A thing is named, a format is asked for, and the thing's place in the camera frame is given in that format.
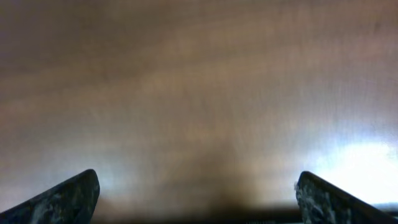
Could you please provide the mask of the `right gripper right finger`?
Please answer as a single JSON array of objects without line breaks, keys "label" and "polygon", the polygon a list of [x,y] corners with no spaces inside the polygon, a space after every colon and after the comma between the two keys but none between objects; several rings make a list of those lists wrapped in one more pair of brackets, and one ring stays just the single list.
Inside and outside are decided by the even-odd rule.
[{"label": "right gripper right finger", "polygon": [[300,174],[295,192],[304,223],[397,224],[392,215],[309,171]]}]

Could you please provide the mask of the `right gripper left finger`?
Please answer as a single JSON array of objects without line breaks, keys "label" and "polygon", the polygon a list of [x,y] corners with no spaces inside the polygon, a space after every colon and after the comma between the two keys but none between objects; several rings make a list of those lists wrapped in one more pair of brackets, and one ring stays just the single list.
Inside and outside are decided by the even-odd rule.
[{"label": "right gripper left finger", "polygon": [[51,189],[1,212],[1,223],[86,224],[94,214],[100,183],[87,169]]}]

